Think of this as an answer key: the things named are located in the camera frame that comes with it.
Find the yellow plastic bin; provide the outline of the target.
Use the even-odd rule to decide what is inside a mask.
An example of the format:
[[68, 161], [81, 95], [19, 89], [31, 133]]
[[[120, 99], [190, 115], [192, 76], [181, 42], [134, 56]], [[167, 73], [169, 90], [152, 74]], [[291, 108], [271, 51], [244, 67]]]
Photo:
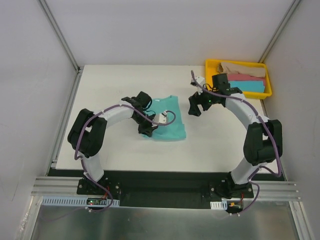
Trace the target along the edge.
[[265, 99], [272, 95], [267, 66], [263, 63], [230, 61], [218, 59], [205, 60], [205, 81], [211, 89], [213, 76], [227, 74], [231, 87], [238, 87], [246, 98]]

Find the teal green t shirt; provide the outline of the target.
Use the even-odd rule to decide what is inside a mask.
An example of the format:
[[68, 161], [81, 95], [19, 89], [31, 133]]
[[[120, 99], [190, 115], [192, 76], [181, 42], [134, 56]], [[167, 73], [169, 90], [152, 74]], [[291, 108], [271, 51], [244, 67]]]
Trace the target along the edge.
[[162, 142], [182, 141], [187, 137], [177, 96], [170, 95], [166, 98], [153, 98], [147, 114], [160, 114], [166, 110], [175, 113], [174, 122], [168, 126], [158, 126], [152, 132], [151, 137], [146, 135], [143, 135], [143, 137]]

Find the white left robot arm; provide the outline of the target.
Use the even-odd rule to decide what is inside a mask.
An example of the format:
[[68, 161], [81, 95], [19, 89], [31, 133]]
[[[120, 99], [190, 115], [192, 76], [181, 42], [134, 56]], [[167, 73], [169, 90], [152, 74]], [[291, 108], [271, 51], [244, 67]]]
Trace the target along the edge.
[[141, 91], [137, 96], [122, 98], [120, 102], [129, 107], [117, 104], [101, 114], [82, 109], [67, 136], [67, 141], [75, 150], [75, 159], [81, 159], [84, 175], [90, 179], [88, 188], [96, 195], [102, 194], [106, 188], [106, 183], [102, 180], [104, 170], [99, 159], [106, 129], [126, 119], [133, 119], [138, 124], [138, 133], [147, 137], [151, 137], [158, 128], [151, 123], [156, 114], [144, 113], [152, 103], [152, 98], [147, 93]]

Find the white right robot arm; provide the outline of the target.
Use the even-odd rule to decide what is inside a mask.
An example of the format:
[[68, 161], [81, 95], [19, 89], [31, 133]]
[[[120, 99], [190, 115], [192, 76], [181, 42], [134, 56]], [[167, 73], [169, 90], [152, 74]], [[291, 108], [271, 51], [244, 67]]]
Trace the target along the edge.
[[189, 115], [200, 116], [202, 107], [207, 111], [212, 105], [220, 104], [231, 111], [246, 129], [243, 144], [244, 157], [237, 167], [230, 172], [231, 181], [225, 184], [225, 192], [230, 197], [237, 197], [260, 170], [265, 169], [276, 177], [282, 175], [280, 157], [283, 154], [282, 124], [259, 114], [248, 102], [238, 87], [231, 87], [227, 75], [217, 74], [212, 77], [213, 86], [209, 86], [202, 76], [191, 76], [191, 85], [197, 91], [189, 97]]

